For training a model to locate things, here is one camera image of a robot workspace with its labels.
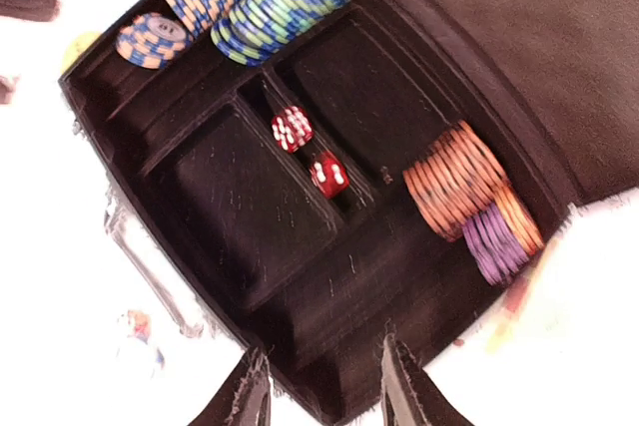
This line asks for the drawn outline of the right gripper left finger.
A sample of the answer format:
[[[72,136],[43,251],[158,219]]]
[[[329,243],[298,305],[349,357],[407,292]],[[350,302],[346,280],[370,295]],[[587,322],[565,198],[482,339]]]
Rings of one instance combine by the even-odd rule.
[[[270,364],[257,347],[249,348],[191,426],[269,426]]]

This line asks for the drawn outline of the black poker set case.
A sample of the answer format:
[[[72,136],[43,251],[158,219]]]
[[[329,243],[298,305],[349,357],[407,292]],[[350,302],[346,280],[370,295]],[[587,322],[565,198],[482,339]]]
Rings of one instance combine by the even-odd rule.
[[[467,122],[552,235],[594,196],[523,95],[436,0],[351,0],[260,67],[208,36],[156,71],[111,27],[61,78],[107,171],[187,282],[322,425],[379,397],[393,327],[421,361],[497,296],[461,242],[421,218],[401,174]],[[290,154],[272,119],[295,105],[313,139]],[[348,188],[326,199],[311,162]]]

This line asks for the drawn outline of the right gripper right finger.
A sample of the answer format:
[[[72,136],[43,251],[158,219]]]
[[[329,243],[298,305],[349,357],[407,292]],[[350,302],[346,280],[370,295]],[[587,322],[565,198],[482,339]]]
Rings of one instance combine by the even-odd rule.
[[[392,333],[380,361],[383,423],[394,426],[471,426],[419,367],[406,344]]]

